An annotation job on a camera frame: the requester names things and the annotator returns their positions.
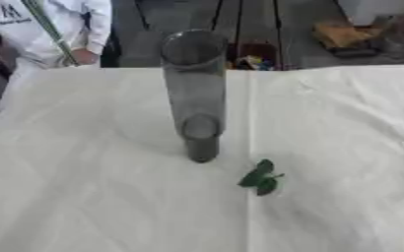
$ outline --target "sleeve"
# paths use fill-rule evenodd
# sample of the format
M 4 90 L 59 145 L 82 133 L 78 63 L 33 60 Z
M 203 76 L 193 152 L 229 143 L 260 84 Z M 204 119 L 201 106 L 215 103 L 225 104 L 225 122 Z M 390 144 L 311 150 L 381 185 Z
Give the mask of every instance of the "sleeve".
M 111 30 L 110 0 L 85 0 L 84 7 L 91 14 L 87 49 L 102 54 Z

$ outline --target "green leaf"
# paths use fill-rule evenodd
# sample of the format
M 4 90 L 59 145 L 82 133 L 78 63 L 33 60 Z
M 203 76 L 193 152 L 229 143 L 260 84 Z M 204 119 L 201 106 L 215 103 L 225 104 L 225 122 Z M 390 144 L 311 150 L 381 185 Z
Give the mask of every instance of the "green leaf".
M 256 168 L 250 171 L 238 184 L 241 187 L 257 186 L 265 175 L 274 170 L 274 163 L 269 159 L 264 159 L 256 165 Z
M 257 196 L 265 196 L 277 189 L 279 182 L 273 177 L 266 177 L 257 186 Z

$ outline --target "leaf stem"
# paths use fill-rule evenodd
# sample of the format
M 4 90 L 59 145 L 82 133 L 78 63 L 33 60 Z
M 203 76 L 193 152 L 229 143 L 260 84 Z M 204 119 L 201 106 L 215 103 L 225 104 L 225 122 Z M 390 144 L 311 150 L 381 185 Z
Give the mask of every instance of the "leaf stem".
M 279 175 L 277 175 L 277 176 L 274 176 L 274 178 L 284 177 L 284 176 L 285 176 L 285 173 L 282 173 L 282 174 L 279 174 Z

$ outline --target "white lab coat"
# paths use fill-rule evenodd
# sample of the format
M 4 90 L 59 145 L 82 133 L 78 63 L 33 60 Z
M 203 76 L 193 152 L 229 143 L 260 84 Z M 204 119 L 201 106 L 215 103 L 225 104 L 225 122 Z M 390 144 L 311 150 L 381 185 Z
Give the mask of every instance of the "white lab coat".
M 110 34 L 110 0 L 37 1 L 71 49 L 86 47 L 101 55 Z M 89 30 L 82 18 L 86 13 L 92 16 Z M 65 67 L 62 51 L 21 0 L 0 0 L 0 34 L 20 53 L 5 95 L 28 83 L 34 71 Z

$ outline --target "table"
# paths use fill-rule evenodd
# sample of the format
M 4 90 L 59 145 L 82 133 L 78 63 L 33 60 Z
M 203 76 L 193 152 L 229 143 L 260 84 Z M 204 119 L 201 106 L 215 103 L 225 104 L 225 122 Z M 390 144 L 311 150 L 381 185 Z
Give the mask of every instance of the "table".
M 404 66 L 228 72 L 187 160 L 159 69 L 50 70 L 0 115 L 0 251 L 404 252 Z M 282 188 L 236 186 L 271 158 Z

